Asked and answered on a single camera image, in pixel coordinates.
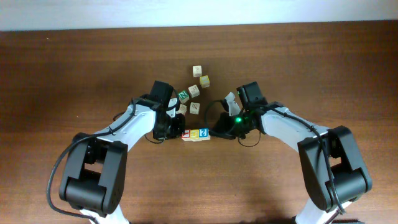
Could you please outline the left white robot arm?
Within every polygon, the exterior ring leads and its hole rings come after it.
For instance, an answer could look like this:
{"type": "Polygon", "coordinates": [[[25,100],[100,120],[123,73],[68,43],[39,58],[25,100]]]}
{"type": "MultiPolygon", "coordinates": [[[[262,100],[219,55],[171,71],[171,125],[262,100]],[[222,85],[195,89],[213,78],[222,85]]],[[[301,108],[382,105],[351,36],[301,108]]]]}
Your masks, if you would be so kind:
{"type": "Polygon", "coordinates": [[[120,207],[127,154],[147,133],[157,144],[181,136],[185,118],[178,98],[140,97],[108,127],[78,133],[55,163],[66,159],[59,197],[76,211],[71,216],[91,223],[127,223],[120,207]]]}

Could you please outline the soccer ball wooden block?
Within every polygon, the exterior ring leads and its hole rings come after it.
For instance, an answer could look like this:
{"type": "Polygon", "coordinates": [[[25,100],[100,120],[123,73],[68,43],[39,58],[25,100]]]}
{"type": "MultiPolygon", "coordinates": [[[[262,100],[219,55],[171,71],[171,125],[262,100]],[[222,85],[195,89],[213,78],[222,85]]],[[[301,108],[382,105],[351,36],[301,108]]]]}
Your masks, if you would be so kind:
{"type": "Polygon", "coordinates": [[[209,134],[208,128],[199,129],[199,140],[206,141],[206,140],[210,140],[210,139],[211,139],[211,136],[209,134]]]}

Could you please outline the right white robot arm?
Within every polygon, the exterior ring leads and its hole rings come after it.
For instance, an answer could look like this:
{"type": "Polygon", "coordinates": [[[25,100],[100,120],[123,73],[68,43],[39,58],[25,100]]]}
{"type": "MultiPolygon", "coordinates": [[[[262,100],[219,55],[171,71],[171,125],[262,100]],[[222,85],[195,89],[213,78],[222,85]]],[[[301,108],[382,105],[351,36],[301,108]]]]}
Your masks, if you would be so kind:
{"type": "Polygon", "coordinates": [[[242,139],[252,130],[275,137],[298,152],[309,199],[291,223],[332,223],[347,206],[368,193],[373,181],[351,130],[328,128],[264,100],[220,100],[225,109],[210,134],[242,139]]]}

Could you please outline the red Y wooden block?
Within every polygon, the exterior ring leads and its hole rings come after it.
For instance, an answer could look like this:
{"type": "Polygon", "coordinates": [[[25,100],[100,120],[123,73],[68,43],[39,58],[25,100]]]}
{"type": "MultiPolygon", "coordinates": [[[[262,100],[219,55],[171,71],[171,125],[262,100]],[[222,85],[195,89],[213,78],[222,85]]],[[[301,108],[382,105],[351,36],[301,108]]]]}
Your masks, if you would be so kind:
{"type": "Polygon", "coordinates": [[[182,140],[184,140],[184,141],[190,141],[191,140],[191,138],[190,138],[190,130],[189,129],[186,129],[185,131],[184,131],[184,133],[182,134],[182,140]]]}
{"type": "Polygon", "coordinates": [[[200,140],[200,130],[199,129],[191,129],[190,130],[190,140],[191,141],[199,141],[200,140]]]}

